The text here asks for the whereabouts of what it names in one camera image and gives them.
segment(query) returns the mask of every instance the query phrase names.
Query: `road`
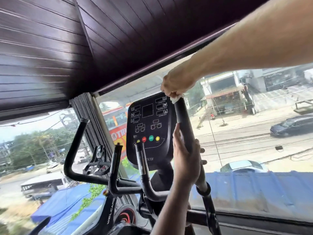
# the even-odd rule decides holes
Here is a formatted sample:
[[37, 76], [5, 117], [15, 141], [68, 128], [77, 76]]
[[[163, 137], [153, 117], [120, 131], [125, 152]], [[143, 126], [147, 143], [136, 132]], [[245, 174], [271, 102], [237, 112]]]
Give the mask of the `road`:
[[265, 93], [256, 92], [252, 87], [249, 92], [253, 98], [257, 112], [294, 105], [296, 101], [313, 99], [313, 86], [290, 86]]
[[[74, 164], [73, 165], [73, 171], [76, 173], [82, 173], [83, 168], [86, 166], [86, 163], [82, 164]], [[25, 176], [21, 179], [20, 177], [17, 180], [9, 181], [9, 182], [0, 182], [0, 201], [1, 206], [0, 207], [7, 207], [11, 204], [16, 203], [23, 203], [27, 202], [28, 199], [26, 199], [22, 192], [21, 192], [21, 184], [31, 178], [34, 178], [36, 176], [29, 176], [27, 173], [24, 174]]]
[[[279, 122], [281, 119], [214, 134], [208, 129], [210, 133], [197, 136], [205, 149], [201, 157], [208, 161], [206, 172], [216, 171], [229, 162], [239, 160], [268, 162], [313, 146], [313, 132], [286, 138], [270, 136], [270, 127]], [[275, 149], [279, 145], [283, 146], [282, 152]]]

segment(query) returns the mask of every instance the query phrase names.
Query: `signboard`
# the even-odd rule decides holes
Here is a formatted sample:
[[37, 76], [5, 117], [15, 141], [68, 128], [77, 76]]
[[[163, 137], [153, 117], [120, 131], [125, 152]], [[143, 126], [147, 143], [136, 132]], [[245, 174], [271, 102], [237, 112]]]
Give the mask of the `signboard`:
[[126, 125], [127, 123], [109, 131], [114, 144], [116, 145], [119, 142], [119, 144], [123, 146], [122, 154], [120, 156], [121, 160], [126, 157]]

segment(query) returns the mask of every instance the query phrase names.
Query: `lcd screen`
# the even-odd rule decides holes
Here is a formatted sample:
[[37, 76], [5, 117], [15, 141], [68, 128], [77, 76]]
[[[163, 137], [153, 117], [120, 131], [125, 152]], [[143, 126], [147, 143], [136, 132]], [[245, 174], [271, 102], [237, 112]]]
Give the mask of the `lcd screen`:
[[153, 115], [153, 104], [142, 107], [142, 117], [148, 117]]

